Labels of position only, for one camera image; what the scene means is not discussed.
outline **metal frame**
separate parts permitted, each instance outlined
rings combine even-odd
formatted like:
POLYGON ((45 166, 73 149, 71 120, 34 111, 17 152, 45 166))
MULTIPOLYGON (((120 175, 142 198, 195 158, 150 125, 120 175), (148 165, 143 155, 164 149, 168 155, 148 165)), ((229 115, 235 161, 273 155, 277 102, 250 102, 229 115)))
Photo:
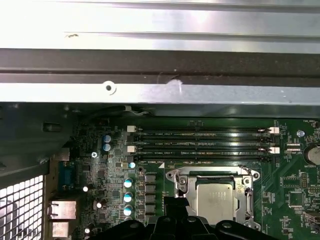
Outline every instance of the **metal frame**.
POLYGON ((28 0, 0 7, 0 21, 9 23, 1 48, 320 53, 315 0, 28 0))

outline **ram slot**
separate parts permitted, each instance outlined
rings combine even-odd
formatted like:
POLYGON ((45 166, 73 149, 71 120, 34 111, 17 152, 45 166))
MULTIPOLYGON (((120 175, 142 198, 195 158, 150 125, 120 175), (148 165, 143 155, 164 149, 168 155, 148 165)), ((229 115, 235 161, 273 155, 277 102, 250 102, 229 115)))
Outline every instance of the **ram slot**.
POLYGON ((163 140, 148 140, 143 142, 135 142, 138 148, 143 149, 248 149, 257 150, 261 148, 269 148, 270 143, 264 142, 251 142, 251 141, 186 141, 186 140, 173 140, 173 141, 163 141, 163 140))
POLYGON ((209 131, 161 131, 161 132, 135 132, 135 137, 142 140, 147 139, 244 139, 256 140, 261 138, 271 138, 270 133, 248 133, 248 132, 209 132, 209 131))
POLYGON ((173 150, 173 149, 146 149, 139 150, 135 153, 140 156, 263 156, 268 155, 267 151, 246 150, 246 151, 230 151, 230 150, 173 150))
POLYGON ((229 132, 229 133, 269 133, 270 128, 261 127, 153 127, 153 128, 138 128, 145 133, 156 132, 229 132))
POLYGON ((242 161, 242 162, 270 162, 274 159, 270 155, 252 155, 252 156, 241 156, 241 155, 134 155, 135 161, 146 161, 146 160, 168 160, 168 161, 242 161))

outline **motherboard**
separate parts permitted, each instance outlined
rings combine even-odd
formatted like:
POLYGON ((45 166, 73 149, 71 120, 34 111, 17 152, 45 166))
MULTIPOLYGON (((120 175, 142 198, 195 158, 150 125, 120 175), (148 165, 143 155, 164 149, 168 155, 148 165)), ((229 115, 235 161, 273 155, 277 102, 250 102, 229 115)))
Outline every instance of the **motherboard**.
POLYGON ((307 119, 111 117, 80 122, 59 191, 85 203, 73 239, 164 213, 233 220, 280 240, 320 236, 320 123, 307 119))

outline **screw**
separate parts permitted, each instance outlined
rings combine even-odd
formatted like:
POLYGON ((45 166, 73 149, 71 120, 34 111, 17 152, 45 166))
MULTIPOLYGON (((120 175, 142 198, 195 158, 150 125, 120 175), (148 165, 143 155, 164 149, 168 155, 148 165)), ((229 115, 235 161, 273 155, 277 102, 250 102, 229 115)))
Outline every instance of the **screw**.
POLYGON ((305 133, 304 131, 302 131, 302 130, 298 130, 298 131, 296 132, 296 135, 297 135, 299 138, 302 138, 302 137, 304 137, 304 136, 306 135, 306 133, 305 133))
POLYGON ((184 184, 186 184, 186 182, 187 181, 184 178, 180 179, 180 184, 184 185, 184 184))
POLYGON ((93 152, 91 153, 91 157, 93 157, 93 158, 95 159, 96 157, 98 157, 98 153, 96 153, 95 151, 93 151, 93 152))
POLYGON ((189 216, 189 217, 187 218, 187 220, 188 220, 188 222, 190 222, 190 223, 194 223, 195 221, 197 221, 197 219, 196 219, 195 217, 192 217, 192 216, 189 216))
POLYGON ((230 229, 232 226, 229 222, 224 222, 224 223, 222 223, 222 227, 224 227, 226 229, 230 229))

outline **wire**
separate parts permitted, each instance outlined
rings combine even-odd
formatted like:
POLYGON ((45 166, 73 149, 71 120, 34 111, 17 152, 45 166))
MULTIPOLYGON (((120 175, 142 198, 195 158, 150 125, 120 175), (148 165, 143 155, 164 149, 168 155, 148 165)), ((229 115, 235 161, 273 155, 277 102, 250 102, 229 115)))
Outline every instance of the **wire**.
POLYGON ((133 113, 133 114, 136 115, 136 116, 142 116, 142 115, 145 115, 145 114, 150 114, 150 112, 148 112, 148 111, 138 112, 138 111, 133 111, 133 110, 127 110, 127 111, 125 111, 125 112, 133 113))

